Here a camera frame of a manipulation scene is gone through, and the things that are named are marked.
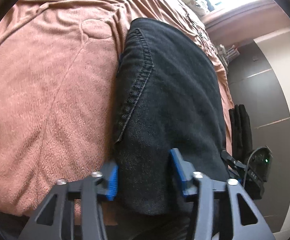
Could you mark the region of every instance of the pink blanket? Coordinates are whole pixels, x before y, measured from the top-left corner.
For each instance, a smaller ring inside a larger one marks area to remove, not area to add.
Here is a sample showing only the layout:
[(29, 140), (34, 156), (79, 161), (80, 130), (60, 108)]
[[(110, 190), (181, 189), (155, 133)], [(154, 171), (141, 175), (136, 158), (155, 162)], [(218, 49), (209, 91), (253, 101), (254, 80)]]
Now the pink blanket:
[(180, 0), (19, 0), (0, 22), (0, 211), (30, 215), (57, 178), (108, 157), (117, 58), (138, 17), (180, 29), (211, 59), (231, 151), (224, 67)]

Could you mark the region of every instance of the black folded fabric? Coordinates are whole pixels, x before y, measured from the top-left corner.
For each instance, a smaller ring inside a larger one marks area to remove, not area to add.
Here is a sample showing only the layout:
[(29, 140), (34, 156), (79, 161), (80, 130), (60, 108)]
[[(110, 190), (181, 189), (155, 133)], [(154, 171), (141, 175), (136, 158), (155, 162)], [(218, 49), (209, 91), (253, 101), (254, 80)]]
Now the black folded fabric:
[(229, 117), (232, 127), (232, 156), (237, 161), (244, 162), (253, 151), (249, 115), (244, 105), (235, 105), (235, 108), (229, 110)]
[(187, 36), (165, 23), (131, 23), (116, 82), (113, 153), (118, 197), (143, 214), (178, 208), (169, 150), (212, 179), (226, 181), (225, 124), (214, 66)]

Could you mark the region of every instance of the silver screw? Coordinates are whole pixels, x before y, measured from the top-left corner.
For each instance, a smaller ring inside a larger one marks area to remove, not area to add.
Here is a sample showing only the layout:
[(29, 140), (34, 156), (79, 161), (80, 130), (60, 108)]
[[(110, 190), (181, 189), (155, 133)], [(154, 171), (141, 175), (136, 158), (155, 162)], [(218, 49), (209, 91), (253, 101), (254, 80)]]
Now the silver screw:
[(227, 183), (228, 183), (229, 185), (235, 186), (235, 185), (238, 184), (238, 180), (236, 180), (236, 179), (229, 179), (229, 180), (227, 181)]
[(199, 171), (194, 171), (192, 173), (193, 177), (196, 178), (196, 179), (201, 179), (203, 177), (203, 174)]
[(93, 178), (100, 178), (103, 176), (103, 173), (101, 173), (100, 171), (94, 171), (92, 172), (92, 177)]
[(56, 184), (57, 185), (65, 185), (67, 183), (66, 179), (57, 179)]

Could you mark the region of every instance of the black denim fabric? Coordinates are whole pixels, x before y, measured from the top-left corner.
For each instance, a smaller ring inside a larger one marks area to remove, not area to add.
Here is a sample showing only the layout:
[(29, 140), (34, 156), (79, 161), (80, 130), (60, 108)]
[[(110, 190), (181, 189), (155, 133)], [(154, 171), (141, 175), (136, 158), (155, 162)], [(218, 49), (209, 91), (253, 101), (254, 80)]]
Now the black denim fabric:
[(187, 36), (138, 18), (126, 36), (116, 82), (113, 153), (118, 197), (142, 214), (179, 209), (169, 150), (211, 179), (226, 181), (225, 122), (214, 66)]

